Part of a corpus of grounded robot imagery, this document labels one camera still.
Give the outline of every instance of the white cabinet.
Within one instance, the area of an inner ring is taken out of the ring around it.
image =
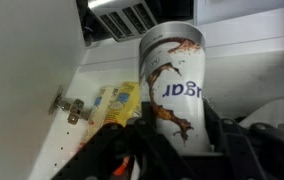
[[[198,25],[284,8],[284,0],[196,0]]]
[[[284,97],[284,8],[199,29],[217,112],[245,116]],[[86,122],[47,115],[59,84],[90,108],[102,85],[137,81],[139,40],[104,42],[85,49],[72,0],[0,0],[0,179],[50,179],[75,153]]]

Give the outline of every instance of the brown graphic on cup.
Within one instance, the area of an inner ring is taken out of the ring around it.
[[[178,42],[178,43],[180,43],[179,46],[168,50],[169,54],[175,54],[175,53],[178,53],[178,52],[190,52],[190,51],[196,52],[201,48],[201,46],[199,44],[194,43],[192,40],[189,40],[189,39],[186,39],[186,38],[168,38],[168,39],[161,40],[158,43],[158,45],[163,44],[163,43],[167,43],[167,42]],[[172,63],[166,63],[166,64],[159,66],[148,76],[147,83],[149,85],[150,103],[151,103],[153,111],[155,112],[155,115],[158,118],[171,121],[172,123],[179,126],[180,131],[174,132],[173,135],[180,134],[183,141],[184,141],[184,145],[185,145],[185,141],[188,140],[187,131],[190,130],[190,129],[194,129],[191,126],[191,123],[186,119],[181,119],[181,118],[177,117],[174,114],[173,110],[165,109],[163,107],[163,105],[157,105],[155,100],[154,100],[154,92],[153,92],[154,83],[156,82],[156,80],[158,79],[158,77],[161,75],[161,73],[164,70],[170,70],[170,69],[173,69],[176,73],[178,73],[180,76],[182,76],[179,69],[176,68],[176,67],[173,67]]]

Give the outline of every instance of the air vent grille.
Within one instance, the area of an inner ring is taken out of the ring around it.
[[[146,32],[146,29],[140,22],[139,18],[135,15],[135,13],[130,7],[123,9],[123,12],[140,34],[144,34]]]
[[[123,31],[123,33],[126,36],[134,36],[134,34],[132,33],[132,31],[128,28],[128,26],[123,22],[123,20],[121,19],[121,17],[118,15],[118,13],[116,12],[112,12],[109,14],[109,16],[112,18],[112,20],[121,28],[121,30]]]
[[[111,29],[113,34],[117,36],[119,39],[125,38],[124,34],[116,27],[116,25],[111,21],[111,19],[107,15],[100,16],[102,21]]]
[[[144,8],[143,4],[137,4],[137,5],[134,5],[133,7],[134,7],[135,11],[138,13],[138,15],[140,16],[140,18],[142,19],[144,25],[148,29],[151,29],[153,26],[155,26],[150,15],[148,14],[146,9]]]

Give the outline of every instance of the door hinge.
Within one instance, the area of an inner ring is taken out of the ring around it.
[[[53,102],[50,106],[48,114],[53,114],[54,111],[58,108],[61,108],[63,111],[68,112],[68,123],[75,125],[79,119],[88,120],[90,113],[88,111],[84,111],[84,102],[80,99],[75,99],[73,103],[69,103],[62,98],[63,87],[59,86]]]

